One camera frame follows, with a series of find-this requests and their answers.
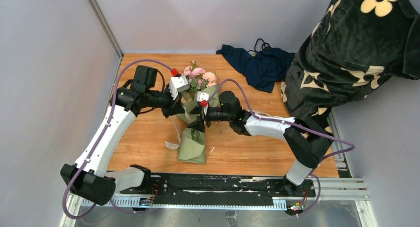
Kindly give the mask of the wrapping paper sheet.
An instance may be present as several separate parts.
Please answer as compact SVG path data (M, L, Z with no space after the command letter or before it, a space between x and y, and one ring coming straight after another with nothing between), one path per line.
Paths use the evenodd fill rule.
M186 124L190 124L196 120L197 115L191 114L190 111L197 105L197 96L200 93L207 93L208 96L214 94L209 104L211 107L216 107L219 103L217 88L218 84L215 84L202 90L197 90L193 96L187 96L190 100L182 103L185 112L179 114L178 117ZM192 128L185 128L183 130L180 138L178 160L196 164L206 163L206 135L204 132Z

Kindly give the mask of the fake rose stem one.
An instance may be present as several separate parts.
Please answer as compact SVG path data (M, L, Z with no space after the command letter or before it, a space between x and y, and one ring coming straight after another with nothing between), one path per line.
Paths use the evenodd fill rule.
M206 72L203 74L203 79L207 82L206 87L211 87L217 84L217 76L215 73Z

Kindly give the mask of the fake rose stem three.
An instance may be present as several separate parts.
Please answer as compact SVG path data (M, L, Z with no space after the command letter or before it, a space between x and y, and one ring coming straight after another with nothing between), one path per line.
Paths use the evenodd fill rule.
M191 60L190 65L185 67L183 71L183 75L186 76L189 81L190 87L197 90L201 90L204 85L205 73L206 71L203 68L198 67L195 60Z

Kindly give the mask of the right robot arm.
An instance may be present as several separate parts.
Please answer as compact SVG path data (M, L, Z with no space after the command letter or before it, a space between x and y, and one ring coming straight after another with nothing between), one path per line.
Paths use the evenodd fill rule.
M219 95L219 106L210 107L209 99L208 93L197 93L196 106L191 113L198 117L189 128L204 132L212 122L226 121L239 135L267 136L286 141L295 160L284 177L283 189L289 196L301 192L302 183L317 168L331 145L327 133L307 115L283 118L247 111L231 91Z

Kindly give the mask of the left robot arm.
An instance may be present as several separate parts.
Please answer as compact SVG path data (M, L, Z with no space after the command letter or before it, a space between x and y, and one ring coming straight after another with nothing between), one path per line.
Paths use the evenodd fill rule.
M161 72L139 65L134 77L115 90L93 140L74 164L64 164L60 171L72 194L102 206L122 190L134 188L140 194L150 191L152 178L148 168L130 165L125 170L108 172L107 167L123 134L139 114L153 109L161 109L164 117L185 112L181 98L189 88L188 79L176 70L171 74L167 85L153 90Z

